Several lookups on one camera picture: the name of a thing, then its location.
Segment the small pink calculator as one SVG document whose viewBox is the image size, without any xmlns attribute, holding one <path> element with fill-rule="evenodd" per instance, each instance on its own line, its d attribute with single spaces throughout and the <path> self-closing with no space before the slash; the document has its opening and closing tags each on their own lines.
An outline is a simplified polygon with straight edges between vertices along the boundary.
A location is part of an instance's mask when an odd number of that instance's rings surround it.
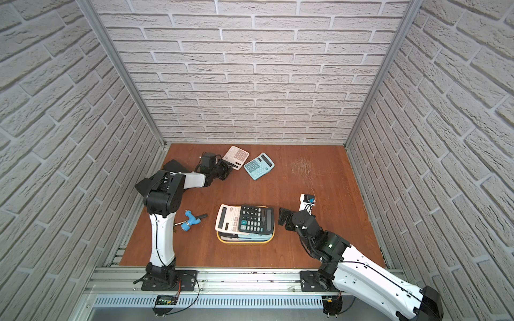
<svg viewBox="0 0 514 321">
<path fill-rule="evenodd" d="M 233 168 L 238 171 L 245 164 L 249 155 L 249 152 L 242 150 L 239 147 L 231 146 L 222 159 L 232 164 Z"/>
</svg>

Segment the teal calculator keys up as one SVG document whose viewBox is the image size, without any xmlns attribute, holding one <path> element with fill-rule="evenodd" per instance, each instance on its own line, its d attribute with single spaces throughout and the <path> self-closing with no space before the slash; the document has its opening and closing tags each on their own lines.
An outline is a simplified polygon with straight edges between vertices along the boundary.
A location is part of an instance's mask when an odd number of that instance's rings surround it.
<svg viewBox="0 0 514 321">
<path fill-rule="evenodd" d="M 275 164 L 266 153 L 261 153 L 255 159 L 244 165 L 244 169 L 253 180 L 257 180 L 262 176 L 271 172 Z"/>
</svg>

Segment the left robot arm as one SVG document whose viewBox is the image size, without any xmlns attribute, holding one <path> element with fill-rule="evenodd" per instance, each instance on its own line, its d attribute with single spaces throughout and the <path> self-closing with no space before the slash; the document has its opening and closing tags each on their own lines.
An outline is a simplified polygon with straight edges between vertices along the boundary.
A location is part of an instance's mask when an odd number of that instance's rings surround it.
<svg viewBox="0 0 514 321">
<path fill-rule="evenodd" d="M 215 179 L 223 181 L 234 167 L 220 155 L 205 152 L 193 171 L 173 159 L 164 164 L 162 170 L 136 184 L 135 188 L 143 196 L 143 204 L 151 220 L 152 250 L 145 270 L 152 280 L 170 287 L 178 281 L 173 229 L 184 191 L 208 187 Z"/>
</svg>

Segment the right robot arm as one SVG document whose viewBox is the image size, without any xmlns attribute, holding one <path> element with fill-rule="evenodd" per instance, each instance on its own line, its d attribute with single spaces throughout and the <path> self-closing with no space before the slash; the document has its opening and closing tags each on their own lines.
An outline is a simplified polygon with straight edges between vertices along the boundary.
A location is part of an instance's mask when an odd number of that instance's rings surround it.
<svg viewBox="0 0 514 321">
<path fill-rule="evenodd" d="M 298 233 L 310 257 L 321 262 L 315 281 L 325 290 L 346 292 L 391 320 L 442 320 L 437 290 L 420 288 L 389 273 L 341 236 L 323 230 L 306 209 L 279 210 L 278 224 Z"/>
</svg>

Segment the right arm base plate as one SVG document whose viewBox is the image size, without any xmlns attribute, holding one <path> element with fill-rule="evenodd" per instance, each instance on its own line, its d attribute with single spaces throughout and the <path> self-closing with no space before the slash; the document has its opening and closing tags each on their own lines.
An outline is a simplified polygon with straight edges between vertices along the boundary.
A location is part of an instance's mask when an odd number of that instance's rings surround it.
<svg viewBox="0 0 514 321">
<path fill-rule="evenodd" d="M 329 278 L 314 270 L 299 272 L 302 292 L 338 292 Z"/>
</svg>

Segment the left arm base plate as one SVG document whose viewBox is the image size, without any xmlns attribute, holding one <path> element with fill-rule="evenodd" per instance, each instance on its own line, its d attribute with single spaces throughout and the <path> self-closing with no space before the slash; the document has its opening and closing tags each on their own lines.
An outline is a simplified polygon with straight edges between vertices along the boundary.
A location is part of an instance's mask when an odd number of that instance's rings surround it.
<svg viewBox="0 0 514 321">
<path fill-rule="evenodd" d="M 185 292 L 193 292 L 198 288 L 196 279 L 197 270 L 169 270 L 166 272 L 146 273 L 143 278 L 142 291 L 177 292 L 178 290 Z"/>
</svg>

